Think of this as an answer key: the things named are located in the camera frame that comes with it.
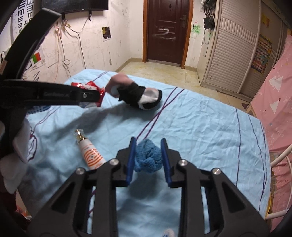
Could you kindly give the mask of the white blue gloved right hand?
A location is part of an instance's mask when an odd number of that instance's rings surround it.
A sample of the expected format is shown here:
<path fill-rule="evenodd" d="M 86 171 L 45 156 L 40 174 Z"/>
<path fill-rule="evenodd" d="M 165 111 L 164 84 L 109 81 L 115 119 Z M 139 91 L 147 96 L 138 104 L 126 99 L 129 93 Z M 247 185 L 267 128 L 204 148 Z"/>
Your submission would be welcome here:
<path fill-rule="evenodd" d="M 166 229 L 162 237 L 175 237 L 175 232 L 172 229 Z"/>

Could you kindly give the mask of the white gloved left hand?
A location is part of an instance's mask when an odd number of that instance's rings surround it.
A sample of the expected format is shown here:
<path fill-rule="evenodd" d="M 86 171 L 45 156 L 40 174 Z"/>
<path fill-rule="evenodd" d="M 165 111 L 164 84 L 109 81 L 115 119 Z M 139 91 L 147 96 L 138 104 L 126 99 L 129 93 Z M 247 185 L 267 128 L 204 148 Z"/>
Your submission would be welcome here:
<path fill-rule="evenodd" d="M 6 191 L 14 194 L 28 167 L 30 123 L 24 119 L 22 127 L 12 141 L 13 152 L 1 159 L 1 175 Z"/>

